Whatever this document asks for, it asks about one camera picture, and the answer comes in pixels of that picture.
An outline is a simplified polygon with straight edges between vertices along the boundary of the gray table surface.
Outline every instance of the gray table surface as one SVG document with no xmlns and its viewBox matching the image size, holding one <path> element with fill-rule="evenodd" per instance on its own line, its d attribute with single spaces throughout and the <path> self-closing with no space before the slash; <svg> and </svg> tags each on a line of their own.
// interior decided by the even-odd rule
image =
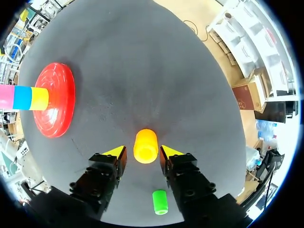
<svg viewBox="0 0 304 228">
<path fill-rule="evenodd" d="M 34 86 L 52 62 L 70 66 L 76 107 L 68 132 L 41 135 L 33 114 L 22 126 L 46 180 L 68 193 L 96 152 L 120 145 L 128 163 L 102 221 L 158 226 L 183 221 L 159 160 L 133 156 L 136 133 L 153 129 L 159 140 L 198 159 L 217 185 L 216 195 L 237 196 L 245 181 L 245 137 L 237 103 L 219 65 L 192 30 L 151 0 L 76 0 L 41 32 L 28 51 L 19 84 Z M 164 189 L 169 212 L 157 216 L 152 192 Z"/>
</svg>

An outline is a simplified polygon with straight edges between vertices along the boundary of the metal rack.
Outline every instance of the metal rack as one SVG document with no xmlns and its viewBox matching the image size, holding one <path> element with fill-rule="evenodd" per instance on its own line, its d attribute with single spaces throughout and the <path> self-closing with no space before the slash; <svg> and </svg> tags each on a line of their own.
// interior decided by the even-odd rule
<svg viewBox="0 0 304 228">
<path fill-rule="evenodd" d="M 265 67 L 272 85 L 268 102 L 300 99 L 291 45 L 279 22 L 260 1 L 228 0 L 207 32 L 212 29 L 230 49 L 244 77 L 255 68 Z M 247 49 L 239 48 L 244 39 Z"/>
</svg>

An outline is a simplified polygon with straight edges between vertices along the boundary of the white shelf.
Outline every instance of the white shelf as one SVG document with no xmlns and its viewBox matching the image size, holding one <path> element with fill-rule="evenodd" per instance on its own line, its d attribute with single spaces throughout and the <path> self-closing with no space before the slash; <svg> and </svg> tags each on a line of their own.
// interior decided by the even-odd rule
<svg viewBox="0 0 304 228">
<path fill-rule="evenodd" d="M 288 51 L 286 45 L 290 47 L 287 41 L 283 39 L 280 25 L 274 23 L 271 17 L 267 14 L 265 8 L 257 0 L 228 0 L 223 6 L 221 13 L 218 14 L 211 22 L 207 31 L 215 29 L 218 23 L 226 21 L 234 27 L 234 30 L 239 33 L 242 38 L 249 38 L 249 47 L 252 45 L 258 52 L 258 61 L 256 65 L 265 66 L 269 75 L 273 100 L 278 100 L 277 91 L 289 91 L 292 84 L 292 88 L 296 89 L 296 93 L 299 95 L 296 80 L 296 70 L 292 62 L 291 53 Z M 240 65 L 242 73 L 246 77 L 247 72 L 244 70 L 244 63 L 241 56 L 236 55 L 235 45 L 230 48 L 233 42 L 229 42 L 225 38 L 225 34 L 219 34 L 222 40 L 226 43 L 228 48 L 234 55 L 237 63 Z"/>
<path fill-rule="evenodd" d="M 238 50 L 238 45 L 235 44 L 233 41 L 230 40 L 230 37 L 227 39 L 227 32 L 225 31 L 225 26 L 221 24 L 217 24 L 214 26 L 214 31 L 221 37 L 221 39 L 224 41 L 224 43 L 227 45 L 229 50 L 231 51 L 233 57 L 238 63 L 238 66 L 240 70 L 242 71 L 242 74 L 244 77 L 248 77 L 252 70 L 255 69 L 254 62 L 244 62 L 242 53 Z"/>
<path fill-rule="evenodd" d="M 262 61 L 265 64 L 266 71 L 269 75 L 271 85 L 273 87 L 273 90 L 284 90 L 288 91 L 288 82 L 286 75 L 284 76 L 284 69 L 279 67 L 280 62 L 271 65 L 268 57 L 273 55 L 279 55 L 275 44 L 272 42 L 270 36 L 267 33 L 267 30 L 261 26 L 261 30 L 254 34 L 253 30 L 251 29 L 255 25 L 258 25 L 256 23 L 257 19 L 255 16 L 252 16 L 254 23 L 249 23 L 248 21 L 250 19 L 245 19 L 244 15 L 246 15 L 245 11 L 247 10 L 244 6 L 244 4 L 240 3 L 237 7 L 234 9 L 229 9 L 228 12 L 238 21 L 238 23 L 243 27 L 245 32 L 248 34 L 254 45 L 256 46 Z"/>
</svg>

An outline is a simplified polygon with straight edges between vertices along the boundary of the stacked cylinders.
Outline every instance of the stacked cylinders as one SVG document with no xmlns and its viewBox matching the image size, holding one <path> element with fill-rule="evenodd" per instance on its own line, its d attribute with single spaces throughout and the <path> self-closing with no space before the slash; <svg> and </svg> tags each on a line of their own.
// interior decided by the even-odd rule
<svg viewBox="0 0 304 228">
<path fill-rule="evenodd" d="M 43 111 L 48 107 L 47 89 L 0 85 L 0 108 Z"/>
</svg>

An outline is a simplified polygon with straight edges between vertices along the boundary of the pink cylinder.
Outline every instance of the pink cylinder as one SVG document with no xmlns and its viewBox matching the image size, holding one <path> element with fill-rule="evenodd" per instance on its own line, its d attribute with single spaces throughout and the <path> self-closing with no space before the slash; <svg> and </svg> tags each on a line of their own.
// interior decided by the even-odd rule
<svg viewBox="0 0 304 228">
<path fill-rule="evenodd" d="M 13 108 L 14 93 L 15 87 L 13 85 L 0 85 L 0 108 Z"/>
</svg>

